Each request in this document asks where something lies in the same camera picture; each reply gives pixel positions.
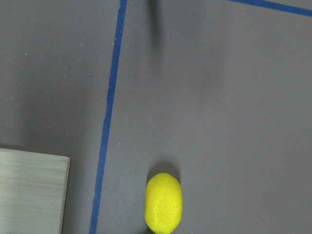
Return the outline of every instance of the blue tape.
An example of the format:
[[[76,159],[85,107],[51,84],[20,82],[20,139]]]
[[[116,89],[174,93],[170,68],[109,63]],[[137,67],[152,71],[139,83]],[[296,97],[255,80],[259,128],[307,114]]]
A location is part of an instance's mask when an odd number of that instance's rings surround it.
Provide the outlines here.
[[[248,5],[269,8],[272,10],[284,11],[284,12],[293,13],[297,15],[312,17],[312,10],[295,7],[295,6],[284,5],[284,4],[275,3],[271,1],[263,1],[263,0],[229,0],[229,1],[235,1],[235,2],[244,3]]]
[[[106,114],[105,114],[105,119],[104,119],[104,124],[103,124],[102,140],[101,140],[99,158],[98,158],[98,164],[97,164],[97,177],[96,177],[96,184],[95,184],[95,194],[94,194],[93,205],[92,205],[89,234],[96,234],[97,225],[98,225],[98,211],[99,211],[101,192],[102,192],[104,166],[105,166],[105,159],[106,159],[106,153],[107,153],[109,130],[111,126],[111,118],[112,118],[112,111],[113,111],[113,104],[114,104],[114,95],[115,95],[115,88],[116,88],[116,79],[117,79],[117,71],[118,71],[118,64],[119,64],[119,55],[120,55],[123,23],[125,19],[126,7],[127,7],[127,0],[120,0],[120,8],[118,11],[118,18],[117,18],[117,25],[116,25],[116,32],[115,32],[115,42],[114,42],[114,49],[113,49],[111,73],[109,76],[108,92],[107,92],[107,98],[106,98],[106,101],[107,101]]]

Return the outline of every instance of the blue tape line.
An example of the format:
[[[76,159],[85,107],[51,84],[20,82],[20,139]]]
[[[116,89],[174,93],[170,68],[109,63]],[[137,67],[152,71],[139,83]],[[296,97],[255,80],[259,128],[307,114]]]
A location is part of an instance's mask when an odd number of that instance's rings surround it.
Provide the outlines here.
[[[284,4],[271,2],[271,1],[263,1],[263,0],[229,0],[229,1],[235,1],[235,2],[244,3],[248,5],[269,8],[272,10],[284,11],[284,12],[289,12],[289,13],[293,13],[297,15],[312,17],[312,10],[295,7],[295,6],[284,5]]]
[[[96,184],[95,184],[95,194],[94,194],[93,205],[92,205],[89,234],[96,234],[97,225],[98,225],[98,211],[99,211],[101,192],[102,192],[104,166],[105,166],[109,130],[110,130],[110,125],[111,125],[112,111],[113,111],[120,47],[121,47],[123,23],[125,19],[126,7],[127,7],[127,0],[120,0],[120,8],[118,11],[118,18],[117,18],[117,25],[116,25],[116,32],[115,32],[115,43],[114,43],[114,49],[113,49],[111,73],[109,76],[108,92],[107,92],[107,98],[106,98],[107,100],[106,114],[105,114],[105,119],[104,119],[104,124],[103,124],[102,140],[101,140],[99,158],[98,158],[98,164],[97,164],[97,177],[96,177]]]

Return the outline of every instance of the yellow fruit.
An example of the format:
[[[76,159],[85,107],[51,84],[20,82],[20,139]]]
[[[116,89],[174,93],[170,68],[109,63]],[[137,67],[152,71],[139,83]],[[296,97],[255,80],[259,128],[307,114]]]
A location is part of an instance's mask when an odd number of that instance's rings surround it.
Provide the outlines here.
[[[170,234],[182,217],[182,190],[168,173],[150,179],[145,194],[145,221],[156,234]]]

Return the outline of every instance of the yellow lemon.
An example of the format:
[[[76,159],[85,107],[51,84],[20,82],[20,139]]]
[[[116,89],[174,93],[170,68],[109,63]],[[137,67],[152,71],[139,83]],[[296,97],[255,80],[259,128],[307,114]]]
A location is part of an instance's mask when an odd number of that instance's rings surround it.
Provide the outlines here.
[[[156,234],[170,234],[182,217],[182,190],[176,178],[160,173],[150,179],[145,194],[145,221]]]

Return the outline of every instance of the wood block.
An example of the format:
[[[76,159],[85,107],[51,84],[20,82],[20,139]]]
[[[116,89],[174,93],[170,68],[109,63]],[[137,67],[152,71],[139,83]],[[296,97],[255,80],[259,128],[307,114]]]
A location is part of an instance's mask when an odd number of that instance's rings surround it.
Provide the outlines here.
[[[0,148],[0,234],[60,234],[69,162]]]

